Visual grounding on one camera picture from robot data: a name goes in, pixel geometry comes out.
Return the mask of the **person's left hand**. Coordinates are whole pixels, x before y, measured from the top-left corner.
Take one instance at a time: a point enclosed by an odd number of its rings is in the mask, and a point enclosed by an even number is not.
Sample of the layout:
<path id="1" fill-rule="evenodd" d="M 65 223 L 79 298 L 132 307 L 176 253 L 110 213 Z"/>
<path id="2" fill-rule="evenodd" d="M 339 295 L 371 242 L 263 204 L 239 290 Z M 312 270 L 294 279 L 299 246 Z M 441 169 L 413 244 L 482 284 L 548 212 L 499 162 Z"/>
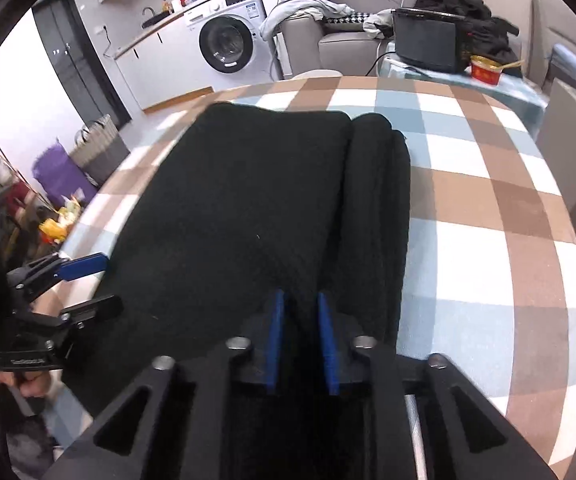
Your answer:
<path id="1" fill-rule="evenodd" d="M 60 385 L 61 373 L 49 370 L 34 370 L 16 375 L 0 370 L 0 383 L 14 388 L 25 398 L 45 398 Z"/>

